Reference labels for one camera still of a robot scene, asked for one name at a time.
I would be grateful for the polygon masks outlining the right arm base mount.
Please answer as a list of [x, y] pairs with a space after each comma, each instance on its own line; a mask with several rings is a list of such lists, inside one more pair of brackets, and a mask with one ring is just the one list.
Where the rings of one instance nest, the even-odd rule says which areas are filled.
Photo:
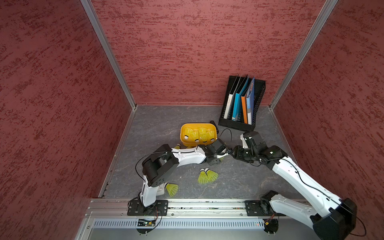
[[245, 209], [248, 217], [285, 217], [283, 214], [276, 213], [269, 203], [265, 201], [245, 201]]

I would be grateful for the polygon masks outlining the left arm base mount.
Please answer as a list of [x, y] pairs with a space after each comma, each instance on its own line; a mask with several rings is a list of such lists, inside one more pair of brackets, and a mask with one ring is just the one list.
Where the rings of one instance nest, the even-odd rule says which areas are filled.
[[154, 204], [144, 207], [138, 198], [134, 198], [128, 203], [128, 216], [166, 216], [168, 212], [169, 201], [157, 200]]

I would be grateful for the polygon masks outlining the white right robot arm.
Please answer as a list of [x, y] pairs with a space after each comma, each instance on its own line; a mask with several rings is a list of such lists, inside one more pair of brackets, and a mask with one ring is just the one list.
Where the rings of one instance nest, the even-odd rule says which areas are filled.
[[344, 240], [356, 227], [357, 205], [349, 198], [342, 200], [306, 174], [277, 146], [245, 149], [237, 146], [231, 155], [236, 160], [259, 163], [293, 186], [308, 205], [289, 200], [269, 191], [260, 199], [265, 215], [283, 214], [313, 229], [322, 240]]

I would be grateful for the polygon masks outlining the yellow plastic storage box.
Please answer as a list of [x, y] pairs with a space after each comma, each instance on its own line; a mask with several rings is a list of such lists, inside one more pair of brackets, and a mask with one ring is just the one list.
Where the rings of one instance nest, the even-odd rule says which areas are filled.
[[211, 123], [187, 123], [182, 125], [180, 131], [180, 140], [185, 147], [210, 145], [217, 138], [217, 127]]

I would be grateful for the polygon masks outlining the yellow shuttlecock one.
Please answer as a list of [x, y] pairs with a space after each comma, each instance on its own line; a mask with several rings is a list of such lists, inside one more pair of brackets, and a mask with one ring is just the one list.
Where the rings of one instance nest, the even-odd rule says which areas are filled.
[[208, 141], [208, 135], [207, 134], [208, 134], [207, 128], [205, 128], [205, 127], [199, 128], [199, 137], [203, 143], [206, 143]]

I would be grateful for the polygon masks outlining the yellow shuttlecock nine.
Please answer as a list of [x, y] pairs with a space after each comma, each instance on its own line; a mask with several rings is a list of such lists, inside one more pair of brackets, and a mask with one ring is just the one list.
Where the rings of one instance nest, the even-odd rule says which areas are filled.
[[204, 184], [207, 184], [208, 182], [209, 182], [209, 179], [208, 179], [208, 176], [207, 176], [205, 169], [201, 169], [200, 175], [198, 177], [198, 183], [201, 185], [204, 185]]

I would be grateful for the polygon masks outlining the yellow shuttlecock two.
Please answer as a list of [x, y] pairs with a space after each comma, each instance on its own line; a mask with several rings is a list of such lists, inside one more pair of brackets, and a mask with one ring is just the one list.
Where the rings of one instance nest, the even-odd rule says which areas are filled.
[[190, 141], [193, 139], [194, 137], [194, 130], [192, 128], [189, 128], [189, 127], [185, 127], [184, 129], [184, 139], [187, 141]]

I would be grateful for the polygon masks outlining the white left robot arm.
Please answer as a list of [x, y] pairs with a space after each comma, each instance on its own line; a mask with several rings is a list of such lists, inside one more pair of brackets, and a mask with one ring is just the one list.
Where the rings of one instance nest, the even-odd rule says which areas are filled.
[[191, 149], [175, 149], [168, 144], [162, 145], [142, 161], [143, 186], [139, 194], [140, 203], [145, 208], [152, 206], [160, 195], [160, 186], [165, 185], [178, 167], [210, 163], [225, 156], [227, 151], [227, 146], [219, 139], [210, 145], [197, 145]]

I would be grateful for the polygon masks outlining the yellow shuttlecock seven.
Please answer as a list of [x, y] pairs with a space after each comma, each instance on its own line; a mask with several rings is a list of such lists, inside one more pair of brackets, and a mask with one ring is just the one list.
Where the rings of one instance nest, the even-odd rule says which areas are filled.
[[199, 142], [199, 139], [200, 139], [199, 131], [193, 130], [193, 131], [192, 131], [192, 140], [193, 140], [195, 143], [198, 143], [198, 142]]

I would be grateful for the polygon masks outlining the yellow shuttlecock three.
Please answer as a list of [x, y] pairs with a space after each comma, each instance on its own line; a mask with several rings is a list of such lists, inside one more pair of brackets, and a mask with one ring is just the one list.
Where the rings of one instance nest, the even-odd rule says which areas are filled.
[[216, 140], [216, 131], [215, 130], [209, 130], [207, 131], [207, 135], [208, 135], [208, 139], [210, 140], [210, 142], [214, 142]]

